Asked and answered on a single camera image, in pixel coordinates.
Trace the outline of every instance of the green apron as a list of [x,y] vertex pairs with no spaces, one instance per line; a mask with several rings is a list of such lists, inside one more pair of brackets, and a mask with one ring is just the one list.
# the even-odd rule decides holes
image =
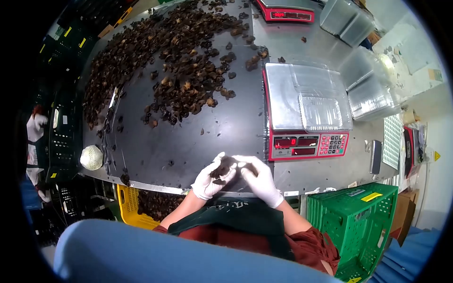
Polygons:
[[205,206],[170,225],[168,234],[179,236],[181,232],[209,224],[265,236],[273,256],[294,261],[293,251],[284,233],[283,213],[264,203],[239,200]]

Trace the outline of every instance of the green plastic crate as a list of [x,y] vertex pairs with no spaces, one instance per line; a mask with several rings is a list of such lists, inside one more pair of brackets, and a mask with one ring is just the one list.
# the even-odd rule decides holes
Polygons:
[[[373,193],[382,196],[361,200]],[[335,277],[363,280],[374,271],[390,233],[397,197],[398,187],[378,183],[308,197],[308,221],[328,233],[341,256]]]

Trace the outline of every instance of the white latex glove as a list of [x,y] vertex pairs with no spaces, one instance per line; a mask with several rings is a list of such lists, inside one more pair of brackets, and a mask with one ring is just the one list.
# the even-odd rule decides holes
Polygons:
[[[212,183],[214,178],[209,176],[209,174],[217,169],[220,166],[220,161],[222,157],[225,156],[225,152],[219,153],[216,158],[214,158],[213,162],[206,166],[201,172],[198,174],[197,178],[195,179],[195,183],[192,184],[192,191],[193,193],[203,200],[209,200],[212,198],[213,195],[218,193],[225,185],[217,185]],[[230,171],[225,176],[220,176],[220,179],[225,181],[226,184],[234,178],[236,174],[236,167],[237,164],[234,163],[230,167]]]
[[275,188],[272,172],[270,171],[269,166],[264,164],[256,156],[234,155],[232,157],[240,163],[250,163],[253,167],[255,167],[258,172],[258,176],[255,176],[255,174],[247,168],[241,169],[241,175],[257,197],[262,199],[272,208],[276,208],[280,205],[280,203],[282,203],[284,198],[277,188]]
[[46,116],[35,114],[30,116],[27,122],[27,136],[31,142],[36,142],[44,135],[43,125],[47,124],[48,119]]

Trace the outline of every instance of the stack of plastic containers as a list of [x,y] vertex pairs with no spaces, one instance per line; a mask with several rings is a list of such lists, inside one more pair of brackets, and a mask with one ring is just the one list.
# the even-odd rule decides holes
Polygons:
[[321,12],[320,26],[352,47],[358,46],[374,29],[371,14],[350,0],[327,2]]
[[399,99],[390,79],[393,69],[388,57],[379,57],[359,47],[339,70],[354,120],[372,121],[400,112]]

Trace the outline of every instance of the white wall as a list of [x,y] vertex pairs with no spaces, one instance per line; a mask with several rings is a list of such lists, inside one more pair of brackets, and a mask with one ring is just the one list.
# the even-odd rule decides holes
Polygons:
[[420,196],[413,225],[441,229],[453,198],[453,100],[449,85],[431,88],[412,97],[407,104],[428,125],[427,146],[441,156],[436,162],[425,164],[419,172],[416,188],[420,189]]

